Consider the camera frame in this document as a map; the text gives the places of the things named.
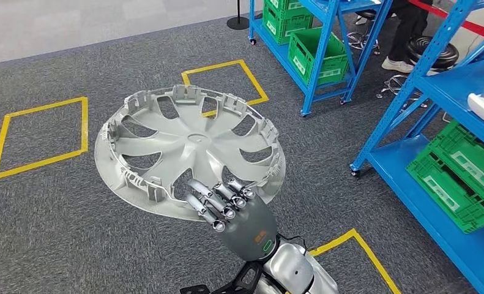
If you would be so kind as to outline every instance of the person's leg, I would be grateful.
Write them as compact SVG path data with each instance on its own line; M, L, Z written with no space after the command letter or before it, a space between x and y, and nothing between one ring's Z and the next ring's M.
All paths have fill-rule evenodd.
M433 5L433 0L420 0L420 2L428 5ZM423 36L423 32L425 31L425 28L427 28L428 15L429 15L429 11L421 9L419 21L417 22L417 25L415 26L415 30L413 32L414 37Z
M419 22L420 9L415 5L408 4L393 12L397 14L400 24L398 24L397 31L393 37L393 44L388 58L391 61L404 61L406 57L406 45L415 31L415 26Z
M419 22L420 9L411 3L406 3L400 7L393 7L391 12L396 13L400 19L400 24L393 37L391 50L382 63L382 68L408 74L413 70L413 66L404 61L406 59L406 46L414 33L416 24Z

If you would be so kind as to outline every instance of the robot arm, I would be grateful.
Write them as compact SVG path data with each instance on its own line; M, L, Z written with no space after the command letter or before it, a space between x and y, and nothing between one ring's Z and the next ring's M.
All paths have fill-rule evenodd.
M279 238L269 207L251 188L235 179L209 189L192 179L199 194L186 199L217 232L223 243L247 263L228 285L214 291L226 294L337 294L337 285L319 263L298 244ZM256 272L251 283L242 282Z

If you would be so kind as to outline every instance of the blue shelving unit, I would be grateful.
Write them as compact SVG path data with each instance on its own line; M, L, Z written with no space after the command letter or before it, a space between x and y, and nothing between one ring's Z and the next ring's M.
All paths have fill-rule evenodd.
M318 50L316 53L316 61L313 66L313 75L310 78L310 83L306 85L301 78L298 76L292 64L288 60L288 44L277 45L274 39L266 31L262 19L255 19L255 0L250 0L249 9L249 39L254 39L254 32L259 35L260 39L269 47L269 50L276 56L278 61L282 64L285 70L292 77L294 82L305 94L305 100L303 101L303 108L301 109L301 115L306 116L310 114L310 107L313 102L324 100L326 98L341 96L340 103L345 104L351 101L351 96L355 90L357 81L359 80L360 74L370 56L373 49L374 42L367 42L367 45L362 50L359 59L356 64L353 62L352 53L350 47L348 46L348 38L346 37L346 27L344 25L343 14L349 12L356 12L366 9L373 9L377 11L376 19L373 27L370 31L370 36L368 40L376 40L381 30L382 24L386 18L389 7L391 6L392 0L300 0L301 4L305 6L317 19L322 22L321 38L319 40ZM324 56L326 45L332 31L333 21L337 16L341 32L344 47L346 49L346 54L348 56L349 70L345 78L342 81L335 83L323 83L318 84L317 77L319 76L319 71L321 69L322 57ZM330 91L321 95L315 95L317 89L326 88L329 86L341 85L344 87Z
M422 130L440 109L445 110L484 142L484 120L471 112L467 104L470 93L484 96L484 41L453 69L433 76L426 75L469 12L483 7L484 1L456 2L415 69L350 165L352 174L358 175L363 163L369 161L481 294L484 294L484 227L470 234L463 233L411 177L406 167L428 144ZM405 111L401 111L415 89L423 94L422 97ZM433 103L402 139L377 147L395 126L429 97Z

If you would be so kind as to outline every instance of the white floor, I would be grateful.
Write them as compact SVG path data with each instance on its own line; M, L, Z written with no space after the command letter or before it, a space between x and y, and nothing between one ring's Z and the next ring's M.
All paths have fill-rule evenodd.
M0 0L0 62L235 14L236 0Z

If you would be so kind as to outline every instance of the red rope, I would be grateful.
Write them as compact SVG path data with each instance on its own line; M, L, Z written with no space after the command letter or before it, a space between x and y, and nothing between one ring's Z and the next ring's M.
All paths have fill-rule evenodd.
M439 17L447 17L448 13L438 7L431 6L429 4L425 4L420 2L420 0L409 0L413 5L416 5L420 7L423 10L427 10L431 12L434 15L437 15ZM470 21L465 21L462 25L462 27L468 29L471 32L475 32L476 34L483 36L484 37L484 26L480 26L479 24L471 23Z

